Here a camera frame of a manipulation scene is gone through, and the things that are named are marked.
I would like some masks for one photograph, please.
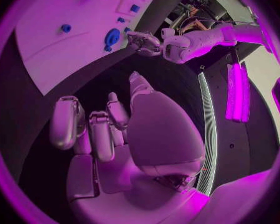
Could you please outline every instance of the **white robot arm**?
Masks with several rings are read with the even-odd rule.
[[[254,25],[232,25],[230,23],[225,23],[211,30],[192,31],[182,36],[175,36],[174,29],[172,28],[163,28],[161,32],[162,38],[164,39],[163,44],[158,42],[155,37],[154,39],[147,39],[149,33],[135,33],[129,31],[127,35],[129,46],[133,49],[137,47],[135,50],[140,55],[154,56],[162,53],[164,59],[176,64],[182,64],[192,58],[202,56],[216,45],[234,46],[238,41],[262,44],[268,51],[270,50],[262,30],[259,26]],[[129,39],[131,35],[134,37],[137,36],[138,40],[141,40],[141,37],[145,37],[145,39],[142,40],[144,42],[142,42],[141,47],[136,46],[136,44]],[[150,47],[152,47],[152,42],[154,50],[156,50],[156,46],[159,44],[159,53],[153,50],[148,53]]]

